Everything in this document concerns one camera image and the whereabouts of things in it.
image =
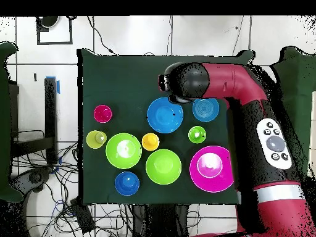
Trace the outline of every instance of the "light blue bowl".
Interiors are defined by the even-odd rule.
[[[201,122],[209,122],[216,118],[220,105],[215,98],[195,99],[193,102],[193,115]]]
[[[124,196],[135,194],[139,188],[139,179],[132,172],[120,173],[114,182],[115,189]]]
[[[158,98],[148,107],[148,124],[158,133],[172,133],[182,123],[183,110],[179,104],[172,104],[168,98]]]

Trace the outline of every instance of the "yellow-green cup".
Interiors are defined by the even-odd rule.
[[[106,142],[106,134],[93,130],[86,136],[86,143],[92,149],[99,149]]]

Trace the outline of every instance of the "blue tape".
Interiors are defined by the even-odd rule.
[[[57,93],[60,94],[60,85],[59,85],[59,80],[56,82],[56,90],[57,90]]]
[[[56,91],[58,94],[60,94],[60,82],[59,82],[59,80],[56,81]]]

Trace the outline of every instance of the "magenta bowl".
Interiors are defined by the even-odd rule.
[[[94,119],[99,123],[107,123],[112,118],[112,110],[109,106],[101,104],[93,112]]]
[[[221,146],[206,146],[199,150],[189,169],[193,183],[203,191],[221,192],[234,182],[230,152]]]

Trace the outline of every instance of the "pink cup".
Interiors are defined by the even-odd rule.
[[[101,104],[95,108],[93,115],[99,123],[107,123],[112,118],[112,111],[109,106]]]

